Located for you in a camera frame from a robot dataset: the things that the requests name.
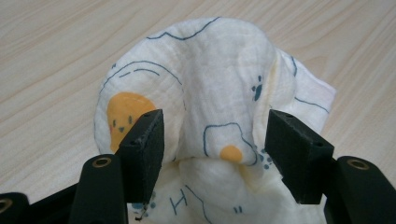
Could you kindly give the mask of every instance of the towel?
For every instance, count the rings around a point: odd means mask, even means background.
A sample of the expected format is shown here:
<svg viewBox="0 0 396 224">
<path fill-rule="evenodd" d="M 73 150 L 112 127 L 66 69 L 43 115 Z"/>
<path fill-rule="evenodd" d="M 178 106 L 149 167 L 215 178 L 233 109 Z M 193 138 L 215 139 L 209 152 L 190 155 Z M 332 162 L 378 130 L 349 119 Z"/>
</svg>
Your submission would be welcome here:
<svg viewBox="0 0 396 224">
<path fill-rule="evenodd" d="M 300 205 L 265 151 L 269 109 L 319 133 L 335 89 L 275 47 L 255 25 L 183 21 L 139 42 L 104 79 L 94 117 L 101 153 L 114 153 L 145 112 L 162 109 L 163 168 L 148 223 L 325 223 Z"/>
</svg>

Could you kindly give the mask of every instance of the white cloth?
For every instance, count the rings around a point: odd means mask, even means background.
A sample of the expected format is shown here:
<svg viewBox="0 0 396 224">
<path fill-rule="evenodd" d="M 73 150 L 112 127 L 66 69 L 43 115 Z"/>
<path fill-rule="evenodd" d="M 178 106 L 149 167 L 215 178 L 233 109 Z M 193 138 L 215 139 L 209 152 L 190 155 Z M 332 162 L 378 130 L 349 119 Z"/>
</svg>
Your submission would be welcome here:
<svg viewBox="0 0 396 224">
<path fill-rule="evenodd" d="M 163 168 L 144 215 L 153 223 L 317 224 L 322 208 L 297 204 L 265 152 L 266 124 L 273 108 L 318 133 L 334 95 L 250 23 L 184 21 L 111 67 L 99 93 L 95 140 L 112 153 L 142 113 L 163 110 Z"/>
</svg>

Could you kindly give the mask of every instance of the cloth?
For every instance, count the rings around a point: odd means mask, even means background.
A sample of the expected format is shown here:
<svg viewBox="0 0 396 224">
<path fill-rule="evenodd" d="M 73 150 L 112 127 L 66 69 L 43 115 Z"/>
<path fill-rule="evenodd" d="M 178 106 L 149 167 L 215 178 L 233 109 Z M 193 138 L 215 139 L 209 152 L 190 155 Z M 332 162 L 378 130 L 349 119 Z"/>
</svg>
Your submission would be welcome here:
<svg viewBox="0 0 396 224">
<path fill-rule="evenodd" d="M 140 115 L 163 110 L 163 168 L 143 215 L 152 223 L 324 223 L 322 207 L 294 201 L 264 143 L 270 108 L 319 133 L 334 95 L 248 22 L 184 21 L 113 64 L 95 140 L 113 153 Z"/>
</svg>

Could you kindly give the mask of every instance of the orange face print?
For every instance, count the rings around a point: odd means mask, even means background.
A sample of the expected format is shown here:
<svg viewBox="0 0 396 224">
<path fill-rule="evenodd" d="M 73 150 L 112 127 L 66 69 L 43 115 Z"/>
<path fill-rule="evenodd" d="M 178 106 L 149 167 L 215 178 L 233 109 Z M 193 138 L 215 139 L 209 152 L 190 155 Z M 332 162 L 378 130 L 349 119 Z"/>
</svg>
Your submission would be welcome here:
<svg viewBox="0 0 396 224">
<path fill-rule="evenodd" d="M 107 106 L 111 150 L 116 152 L 119 149 L 120 142 L 140 116 L 155 109 L 149 99 L 136 93 L 120 92 L 113 96 Z"/>
</svg>

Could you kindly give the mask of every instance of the wooden table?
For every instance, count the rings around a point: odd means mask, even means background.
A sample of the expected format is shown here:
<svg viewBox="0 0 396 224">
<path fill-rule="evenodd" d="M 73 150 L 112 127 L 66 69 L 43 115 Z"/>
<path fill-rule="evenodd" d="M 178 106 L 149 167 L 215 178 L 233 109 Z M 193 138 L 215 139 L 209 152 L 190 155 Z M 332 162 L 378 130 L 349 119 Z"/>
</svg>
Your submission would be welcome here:
<svg viewBox="0 0 396 224">
<path fill-rule="evenodd" d="M 396 186 L 396 1 L 2 1 L 0 192 L 36 202 L 98 154 L 93 114 L 111 64 L 178 21 L 233 17 L 263 29 L 337 90 L 322 136 Z"/>
</svg>

